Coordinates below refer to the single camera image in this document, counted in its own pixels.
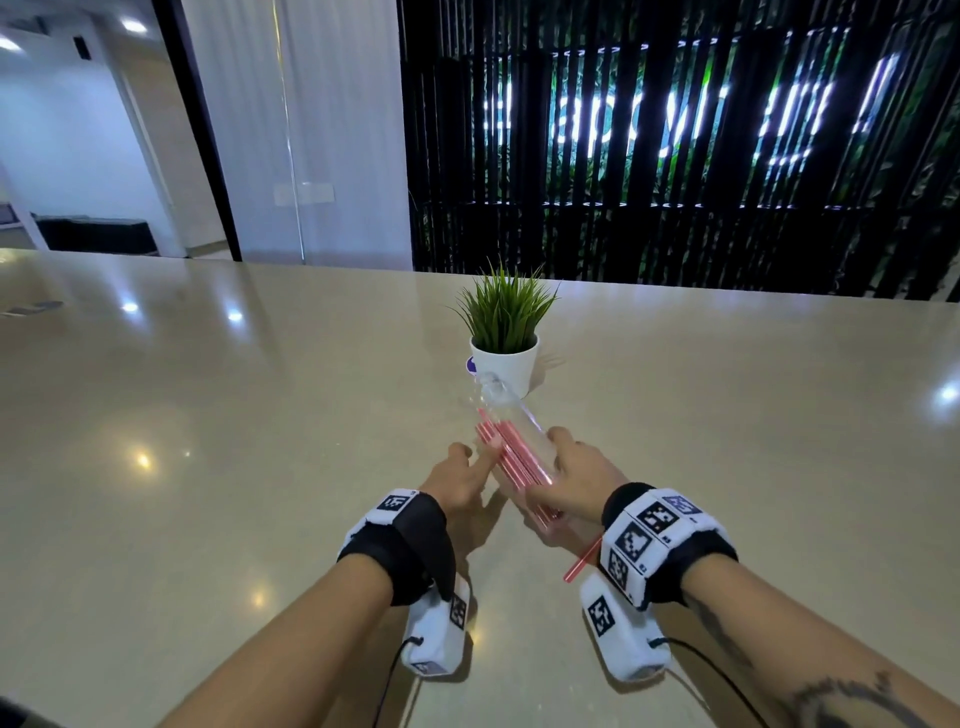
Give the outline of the person's left hand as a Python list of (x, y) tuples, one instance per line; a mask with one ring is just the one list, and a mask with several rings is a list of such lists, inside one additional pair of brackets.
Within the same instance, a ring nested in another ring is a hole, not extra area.
[[(501, 444), (501, 452), (503, 449), (503, 440), (499, 436), (495, 436), (488, 443), (480, 444)], [(438, 504), (448, 519), (467, 509), (479, 498), (486, 486), (470, 486), (470, 465), (476, 456), (465, 443), (450, 443), (445, 459), (431, 469), (419, 488), (419, 491)]]

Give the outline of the bundle of red straws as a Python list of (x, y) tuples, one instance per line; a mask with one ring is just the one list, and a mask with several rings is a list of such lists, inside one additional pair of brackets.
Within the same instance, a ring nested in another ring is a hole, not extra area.
[(552, 486), (555, 475), (526, 443), (517, 426), (509, 419), (481, 419), (475, 425), (475, 431), (486, 445), (495, 439), (501, 441), (499, 468), (510, 483), (512, 499), (531, 519), (534, 527), (541, 533), (550, 533), (557, 528), (565, 516), (561, 511), (527, 501), (528, 490)]

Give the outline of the clear plastic bag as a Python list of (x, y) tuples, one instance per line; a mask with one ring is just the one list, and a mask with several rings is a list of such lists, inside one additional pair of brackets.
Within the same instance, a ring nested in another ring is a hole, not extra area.
[[(509, 420), (513, 422), (520, 430), (520, 434), (526, 443), (532, 448), (534, 454), (546, 464), (554, 476), (556, 476), (555, 458), (556, 450), (554, 445), (546, 436), (546, 432), (541, 429), (531, 412), (528, 410), (522, 399), (516, 396), (503, 382), (496, 377), (473, 377), (473, 391), (470, 397), (472, 407), (476, 411), (477, 422), (481, 420), (500, 421)], [(513, 500), (512, 488), (507, 481), (505, 474), (499, 467), (499, 463), (494, 469), (494, 476), (506, 490), (507, 496), (513, 501), (519, 510), (520, 507)], [(560, 524), (553, 530), (557, 530), (566, 520), (563, 515)]]

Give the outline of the person's left forearm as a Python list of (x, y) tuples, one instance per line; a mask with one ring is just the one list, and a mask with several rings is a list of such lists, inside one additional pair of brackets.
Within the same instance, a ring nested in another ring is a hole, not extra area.
[(344, 557), (157, 728), (316, 728), (392, 598), (391, 578), (378, 562), (362, 554)]

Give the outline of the person's right forearm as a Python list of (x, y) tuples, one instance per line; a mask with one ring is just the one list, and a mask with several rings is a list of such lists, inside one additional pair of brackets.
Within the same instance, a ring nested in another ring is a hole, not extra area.
[(795, 728), (960, 728), (960, 706), (726, 556), (681, 580), (705, 631)]

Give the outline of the single red straw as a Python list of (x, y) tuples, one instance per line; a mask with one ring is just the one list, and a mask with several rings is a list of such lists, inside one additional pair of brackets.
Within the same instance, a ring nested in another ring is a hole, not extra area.
[(566, 584), (573, 583), (588, 566), (595, 566), (598, 553), (600, 552), (602, 545), (602, 536), (595, 538), (589, 546), (580, 554), (578, 559), (570, 568), (564, 573), (562, 580)]

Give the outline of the white plant pot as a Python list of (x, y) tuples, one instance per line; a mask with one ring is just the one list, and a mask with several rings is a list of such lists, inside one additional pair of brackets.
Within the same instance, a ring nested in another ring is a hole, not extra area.
[(533, 336), (532, 346), (509, 354), (486, 351), (471, 339), (471, 357), (467, 362), (467, 370), (475, 378), (497, 378), (522, 400), (530, 391), (539, 346), (540, 338), (537, 333)]

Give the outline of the black left wrist band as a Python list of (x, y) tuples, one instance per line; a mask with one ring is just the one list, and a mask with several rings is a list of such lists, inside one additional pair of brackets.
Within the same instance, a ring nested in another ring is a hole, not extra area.
[(337, 559), (356, 554), (390, 578), (391, 607), (412, 606), (431, 589), (442, 601), (455, 595), (456, 556), (447, 516), (428, 493), (388, 492), (347, 532)]

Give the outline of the black wrist band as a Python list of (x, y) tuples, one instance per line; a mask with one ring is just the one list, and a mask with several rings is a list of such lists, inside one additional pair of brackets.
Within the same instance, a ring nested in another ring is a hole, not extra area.
[(337, 559), (356, 554), (390, 578), (391, 607), (412, 606), (431, 589), (442, 601), (455, 595), (456, 556), (447, 516), (428, 493), (388, 492), (347, 532)]
[(636, 610), (651, 604), (686, 605), (688, 570), (710, 555), (738, 561), (718, 520), (672, 489), (643, 482), (619, 486), (602, 511), (600, 571)]

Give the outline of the black right wrist band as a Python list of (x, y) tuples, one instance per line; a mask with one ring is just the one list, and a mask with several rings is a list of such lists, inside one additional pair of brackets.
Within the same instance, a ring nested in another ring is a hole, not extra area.
[(619, 486), (602, 511), (600, 571), (636, 610), (651, 604), (686, 605), (688, 570), (710, 555), (738, 561), (718, 520), (672, 489), (643, 482)]

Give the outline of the green grass plant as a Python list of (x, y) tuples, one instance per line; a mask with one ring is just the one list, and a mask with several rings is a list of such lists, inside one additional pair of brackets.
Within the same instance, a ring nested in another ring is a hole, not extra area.
[(537, 327), (559, 299), (560, 285), (551, 286), (542, 268), (529, 275), (491, 264), (461, 289), (451, 307), (477, 350), (493, 355), (517, 355), (535, 346)]

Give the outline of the black slatted screen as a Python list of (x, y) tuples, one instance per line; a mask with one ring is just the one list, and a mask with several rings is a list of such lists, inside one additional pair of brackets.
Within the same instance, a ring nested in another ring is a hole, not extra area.
[(396, 0), (414, 269), (960, 303), (960, 0)]

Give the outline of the white frosted glass panel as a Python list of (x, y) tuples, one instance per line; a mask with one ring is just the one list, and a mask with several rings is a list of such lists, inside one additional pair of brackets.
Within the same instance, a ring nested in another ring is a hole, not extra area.
[(181, 0), (242, 261), (413, 270), (397, 0)]

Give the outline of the black bench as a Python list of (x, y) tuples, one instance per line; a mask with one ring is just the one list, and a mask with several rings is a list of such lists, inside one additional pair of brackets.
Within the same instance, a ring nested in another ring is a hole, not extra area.
[(145, 221), (39, 216), (34, 222), (52, 251), (139, 257), (160, 254)]

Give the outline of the black door frame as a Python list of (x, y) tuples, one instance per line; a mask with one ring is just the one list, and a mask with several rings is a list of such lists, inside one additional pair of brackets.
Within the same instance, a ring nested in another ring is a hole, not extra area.
[(183, 0), (150, 0), (150, 6), (173, 67), (174, 78), (184, 102), (186, 116), (222, 224), (227, 248), (234, 262), (242, 262), (234, 213)]

